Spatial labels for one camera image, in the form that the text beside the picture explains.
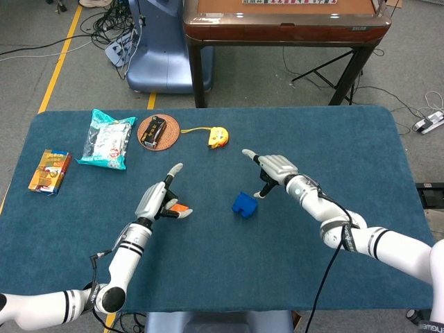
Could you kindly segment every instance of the power strip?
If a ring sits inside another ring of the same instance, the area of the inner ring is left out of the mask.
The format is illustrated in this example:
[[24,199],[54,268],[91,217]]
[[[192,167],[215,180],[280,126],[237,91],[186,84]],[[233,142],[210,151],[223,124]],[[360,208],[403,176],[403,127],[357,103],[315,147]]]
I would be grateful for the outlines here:
[[105,54],[114,66],[122,67],[128,63],[133,45],[132,39],[133,33],[127,33],[106,47]]

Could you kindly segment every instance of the snack bag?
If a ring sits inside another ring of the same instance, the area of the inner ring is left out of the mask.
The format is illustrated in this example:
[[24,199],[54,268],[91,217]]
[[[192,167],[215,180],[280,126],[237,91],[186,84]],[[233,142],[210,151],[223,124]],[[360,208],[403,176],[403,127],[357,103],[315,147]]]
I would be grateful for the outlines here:
[[92,120],[79,164],[125,170],[126,145],[136,118],[116,120],[100,110],[92,110]]

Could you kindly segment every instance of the white robotic arm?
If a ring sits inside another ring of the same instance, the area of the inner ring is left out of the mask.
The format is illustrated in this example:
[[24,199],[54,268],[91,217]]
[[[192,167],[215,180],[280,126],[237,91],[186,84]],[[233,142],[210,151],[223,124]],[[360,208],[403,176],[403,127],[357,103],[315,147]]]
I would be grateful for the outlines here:
[[319,184],[281,155],[258,156],[244,149],[261,166],[265,187],[255,194],[264,198],[276,185],[283,185],[312,217],[321,222],[321,239],[331,248],[362,253],[406,274],[433,285],[434,303],[431,321],[444,323],[444,240],[433,248],[417,239],[383,227],[367,228],[357,213],[346,211],[328,198]]
[[[181,168],[182,164],[175,165],[163,182],[146,190],[135,211],[137,220],[122,230],[114,245],[114,248],[118,248],[109,267],[109,284],[97,284],[94,274],[91,288],[82,291],[68,290],[37,296],[0,293],[0,326],[6,321],[15,321],[23,330],[39,330],[74,321],[91,309],[104,314],[119,311],[125,303],[126,289],[151,236],[153,222],[161,216],[183,219],[193,212],[170,210],[178,199],[169,191],[169,185]],[[96,260],[113,250],[91,257],[94,272]]]

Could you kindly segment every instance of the woven coaster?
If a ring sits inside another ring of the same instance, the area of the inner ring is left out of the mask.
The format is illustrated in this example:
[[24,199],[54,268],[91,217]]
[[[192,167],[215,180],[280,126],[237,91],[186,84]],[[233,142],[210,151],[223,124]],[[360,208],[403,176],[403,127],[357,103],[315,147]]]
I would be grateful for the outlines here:
[[[166,121],[166,128],[162,136],[160,137],[160,140],[157,143],[155,149],[146,147],[140,142],[142,135],[145,133],[146,129],[148,128],[148,125],[151,122],[151,119],[154,116],[165,119]],[[145,120],[143,120],[143,122],[139,125],[139,129],[137,130],[137,138],[139,139],[139,143],[149,151],[164,151],[165,149],[168,149],[169,147],[175,144],[175,142],[179,138],[179,135],[180,135],[179,123],[173,117],[167,114],[153,114],[151,117],[148,117]]]

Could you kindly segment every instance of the floor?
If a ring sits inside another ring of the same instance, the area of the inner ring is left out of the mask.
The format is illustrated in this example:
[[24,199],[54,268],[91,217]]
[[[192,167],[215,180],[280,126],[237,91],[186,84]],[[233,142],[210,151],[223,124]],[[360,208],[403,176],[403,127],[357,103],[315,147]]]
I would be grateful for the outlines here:
[[[65,38],[77,1],[66,0],[68,11],[60,15],[56,6],[43,0],[0,0],[0,53],[26,46],[48,44]],[[97,10],[83,10],[80,20]],[[426,106],[428,91],[444,93],[444,6],[421,0],[404,0],[404,8],[396,10],[393,25],[379,46],[384,56],[372,56],[365,67],[360,86],[376,86],[397,95],[406,104]],[[87,38],[72,40],[71,49],[81,46]],[[8,56],[44,55],[58,53],[62,44],[36,51],[23,51]],[[340,49],[284,50],[291,71],[304,72],[324,60],[341,54]],[[294,77],[284,67],[282,48],[229,47],[216,50],[216,76],[207,100],[212,107],[231,106],[291,106],[326,105],[331,89],[317,88],[306,80],[294,87]],[[31,119],[39,110],[51,80],[58,57],[18,58],[0,62],[0,198],[5,195],[14,172]],[[323,70],[330,78],[337,78],[344,62]],[[55,84],[47,110],[141,109],[146,108],[149,96],[128,88],[125,81],[107,61],[102,51],[89,44],[66,56]],[[383,105],[393,110],[402,105],[385,92],[371,88],[357,91],[355,101]],[[192,108],[191,95],[158,95],[155,108]],[[417,182],[442,182],[444,174],[444,128],[427,135],[408,131],[416,118],[406,109],[393,112],[401,124],[399,131],[412,174]],[[442,212],[428,212],[432,230],[442,237]],[[404,319],[405,310],[319,311],[311,332],[415,332]],[[307,315],[303,314],[305,325]],[[101,326],[92,316],[84,316],[63,327],[41,332],[100,332]],[[7,323],[2,333],[20,332],[14,323]]]

